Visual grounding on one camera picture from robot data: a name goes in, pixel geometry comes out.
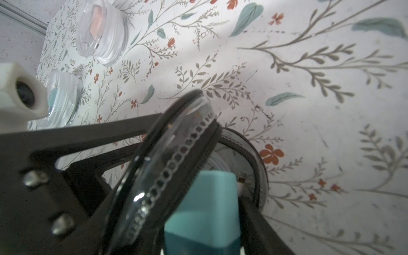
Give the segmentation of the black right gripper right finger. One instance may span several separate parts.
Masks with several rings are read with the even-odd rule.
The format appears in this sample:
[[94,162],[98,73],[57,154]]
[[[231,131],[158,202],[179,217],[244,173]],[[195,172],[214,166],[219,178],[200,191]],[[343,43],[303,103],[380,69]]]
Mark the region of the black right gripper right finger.
[[246,197],[239,198],[241,243],[246,255],[294,255]]

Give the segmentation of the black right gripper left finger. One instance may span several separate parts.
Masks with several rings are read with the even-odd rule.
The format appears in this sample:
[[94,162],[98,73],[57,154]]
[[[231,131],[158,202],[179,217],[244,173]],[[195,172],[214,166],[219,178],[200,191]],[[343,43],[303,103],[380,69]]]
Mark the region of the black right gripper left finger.
[[134,255],[160,255],[164,247],[164,229],[142,233],[136,240]]

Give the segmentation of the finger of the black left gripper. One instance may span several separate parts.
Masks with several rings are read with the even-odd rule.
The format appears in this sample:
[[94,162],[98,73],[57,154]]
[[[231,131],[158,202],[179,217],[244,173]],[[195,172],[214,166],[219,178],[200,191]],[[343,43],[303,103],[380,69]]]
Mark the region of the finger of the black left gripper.
[[130,160],[138,147],[80,160],[66,171],[56,162],[142,135],[159,117],[1,135],[1,254],[98,254],[115,193],[102,174]]
[[102,175],[106,171],[130,161],[140,145],[140,143],[136,143],[83,159],[71,164],[65,170],[65,176],[70,181],[74,194],[88,216],[97,210],[112,190]]

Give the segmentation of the teal charger plug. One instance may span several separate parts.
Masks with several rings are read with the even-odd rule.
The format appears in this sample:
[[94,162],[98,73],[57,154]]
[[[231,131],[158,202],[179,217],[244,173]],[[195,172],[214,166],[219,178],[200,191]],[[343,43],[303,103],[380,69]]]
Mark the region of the teal charger plug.
[[58,88],[52,88],[47,98],[48,107],[53,107],[57,97]]
[[238,255],[241,228],[235,174],[201,171],[165,223],[166,255]]

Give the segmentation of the black rimmed round lid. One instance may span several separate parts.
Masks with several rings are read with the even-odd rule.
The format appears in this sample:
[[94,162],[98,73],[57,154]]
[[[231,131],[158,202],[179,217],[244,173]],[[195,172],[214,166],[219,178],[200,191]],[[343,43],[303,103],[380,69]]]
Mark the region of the black rimmed round lid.
[[201,90],[191,90],[158,119],[137,149],[110,205],[98,253],[129,248],[141,233],[163,227],[217,144],[247,160],[254,179],[250,201],[262,210],[268,182],[259,153],[245,136],[217,122]]

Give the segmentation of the pink charger plug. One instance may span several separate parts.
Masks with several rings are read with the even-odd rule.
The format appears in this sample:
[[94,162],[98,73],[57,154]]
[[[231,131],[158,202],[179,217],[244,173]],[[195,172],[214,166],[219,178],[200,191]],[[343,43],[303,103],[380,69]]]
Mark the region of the pink charger plug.
[[102,7],[99,5],[94,5],[92,10],[91,24],[89,28],[89,32],[93,38],[96,38],[98,36],[102,24],[103,24]]

